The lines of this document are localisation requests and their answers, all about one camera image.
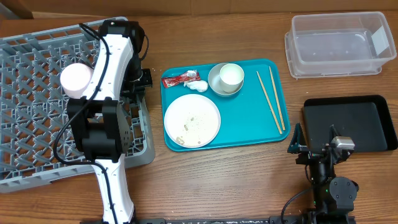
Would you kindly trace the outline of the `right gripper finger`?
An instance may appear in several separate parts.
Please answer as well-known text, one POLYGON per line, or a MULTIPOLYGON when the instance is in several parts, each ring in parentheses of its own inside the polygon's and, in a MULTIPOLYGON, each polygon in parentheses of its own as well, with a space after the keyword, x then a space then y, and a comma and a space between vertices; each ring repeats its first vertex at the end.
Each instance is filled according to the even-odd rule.
POLYGON ((340 134, 333 124, 329 128, 329 140, 329 146, 336 146, 340 140, 340 134))
POLYGON ((295 125, 294 134, 287 152, 291 154, 308 152, 308 146, 300 123, 295 125))

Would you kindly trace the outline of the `small pink-white bowl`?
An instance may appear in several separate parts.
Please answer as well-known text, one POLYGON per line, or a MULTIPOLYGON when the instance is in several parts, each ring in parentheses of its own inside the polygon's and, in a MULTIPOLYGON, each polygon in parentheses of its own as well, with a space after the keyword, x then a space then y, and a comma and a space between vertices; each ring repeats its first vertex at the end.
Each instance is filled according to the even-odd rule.
POLYGON ((72 63, 60 75, 61 86, 67 96, 80 99, 93 76, 93 69, 83 63, 72 63))

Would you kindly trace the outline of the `grey bowl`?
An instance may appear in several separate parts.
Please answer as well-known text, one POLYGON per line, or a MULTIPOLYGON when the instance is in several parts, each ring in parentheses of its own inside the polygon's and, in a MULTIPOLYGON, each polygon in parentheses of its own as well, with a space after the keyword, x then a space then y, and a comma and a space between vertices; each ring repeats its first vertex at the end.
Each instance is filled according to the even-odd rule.
POLYGON ((221 89, 220 86, 220 70, 222 68, 223 65, 226 65, 227 63, 219 63, 217 65, 215 65, 209 72, 208 74, 208 83, 210 85, 210 88, 219 96, 222 97, 230 97, 233 96, 235 94, 237 94, 237 92, 243 87, 243 83, 241 84, 241 86, 239 87, 239 89, 234 92, 234 93, 227 93, 225 91, 223 91, 221 89))

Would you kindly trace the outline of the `white cup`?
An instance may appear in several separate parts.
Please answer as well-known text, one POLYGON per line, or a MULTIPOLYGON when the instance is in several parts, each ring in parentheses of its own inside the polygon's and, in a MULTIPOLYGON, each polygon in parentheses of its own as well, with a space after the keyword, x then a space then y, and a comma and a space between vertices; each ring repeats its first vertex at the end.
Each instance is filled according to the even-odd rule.
POLYGON ((220 86, 227 93, 236 92, 244 81, 243 69, 235 63, 227 63, 220 70, 220 86))

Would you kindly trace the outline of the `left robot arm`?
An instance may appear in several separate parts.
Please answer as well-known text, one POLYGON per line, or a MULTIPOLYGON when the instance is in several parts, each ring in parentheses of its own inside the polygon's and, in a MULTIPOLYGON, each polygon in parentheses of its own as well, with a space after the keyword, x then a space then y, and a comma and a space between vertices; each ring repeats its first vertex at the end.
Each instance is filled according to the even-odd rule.
POLYGON ((122 102, 152 84, 139 55, 148 37, 136 21, 105 20, 98 30, 86 24, 80 28, 98 40, 99 54, 93 68, 72 63, 61 72, 69 97, 64 126, 72 129, 83 164, 94 168, 103 201, 100 223, 135 223, 125 172, 131 129, 122 102))

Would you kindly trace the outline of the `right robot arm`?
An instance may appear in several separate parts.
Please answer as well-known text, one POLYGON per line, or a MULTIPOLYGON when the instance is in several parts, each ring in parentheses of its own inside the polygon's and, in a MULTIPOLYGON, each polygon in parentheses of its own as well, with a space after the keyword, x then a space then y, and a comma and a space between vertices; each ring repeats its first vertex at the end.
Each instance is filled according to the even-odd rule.
POLYGON ((319 152, 311 150, 305 141, 302 127, 295 125, 294 135, 287 152, 298 155, 296 163, 305 166, 310 187, 294 195, 284 205, 280 217, 282 223, 354 223, 348 214, 354 210, 359 185, 335 174, 334 166, 346 161, 354 153, 355 144, 350 137, 340 136, 330 126, 329 142, 319 152), (313 208, 295 218, 285 218, 287 206, 306 193, 313 194, 313 208))

